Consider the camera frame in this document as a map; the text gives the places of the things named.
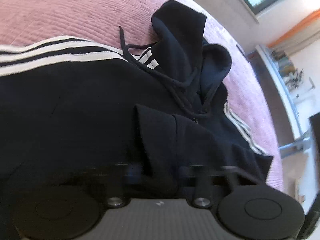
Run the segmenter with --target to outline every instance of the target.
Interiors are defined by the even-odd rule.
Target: metal screw
[[[111,207],[117,207],[117,206],[122,205],[122,203],[123,203],[122,199],[119,197],[108,198],[107,202],[108,202],[108,205]]]
[[[193,201],[193,203],[195,206],[198,206],[198,207],[206,207],[210,205],[210,200],[207,198],[200,197],[200,198],[196,198]]]

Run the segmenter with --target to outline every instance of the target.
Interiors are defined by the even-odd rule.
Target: clothing
[[[272,157],[229,108],[228,51],[203,39],[206,17],[168,1],[160,41],[123,50],[61,36],[0,46],[3,195],[59,171],[138,162],[175,189],[175,169],[237,166],[264,181]],[[139,56],[130,48],[144,49]]]

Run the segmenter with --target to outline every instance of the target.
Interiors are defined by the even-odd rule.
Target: bed
[[[167,0],[0,0],[0,44],[28,45],[59,35],[72,35],[120,48],[119,29],[131,44],[156,41],[151,15]],[[274,156],[267,184],[283,190],[278,143],[270,112],[251,65],[237,42],[213,16],[193,0],[176,0],[204,13],[204,37],[226,47],[232,57],[224,80],[231,109],[251,128],[253,139]]]

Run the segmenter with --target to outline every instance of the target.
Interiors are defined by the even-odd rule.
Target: black drawstring
[[[210,113],[210,102],[214,96],[215,89],[212,87],[209,92],[206,95],[206,99],[204,101],[202,110],[200,110],[200,114],[194,113],[191,109],[192,106],[188,99],[185,97],[185,95],[179,90],[179,88],[186,89],[188,86],[191,85],[192,81],[197,75],[198,69],[195,68],[192,72],[192,74],[188,77],[188,79],[185,82],[180,82],[178,80],[175,80],[173,78],[168,77],[167,75],[164,75],[158,71],[155,71],[146,65],[142,64],[138,60],[136,60],[131,53],[129,52],[129,49],[146,49],[154,45],[155,43],[148,44],[148,45],[133,45],[133,44],[125,44],[125,39],[124,39],[124,31],[121,26],[120,28],[120,44],[121,48],[123,50],[123,56],[124,58],[128,61],[131,62],[135,65],[137,65],[139,68],[144,70],[145,72],[149,73],[150,75],[154,76],[157,78],[159,81],[162,82],[162,84],[169,90],[169,92],[172,94],[174,100],[177,102],[179,107],[186,112],[188,115],[191,117],[195,118],[209,118],[211,113]]]

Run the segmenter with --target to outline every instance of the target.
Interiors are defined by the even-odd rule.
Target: black circular pad
[[[218,217],[234,234],[246,239],[279,240],[298,233],[304,222],[301,205],[268,186],[241,186],[218,206]]]
[[[100,216],[98,203],[73,186],[53,186],[17,203],[13,223],[32,239],[73,239],[91,229]]]

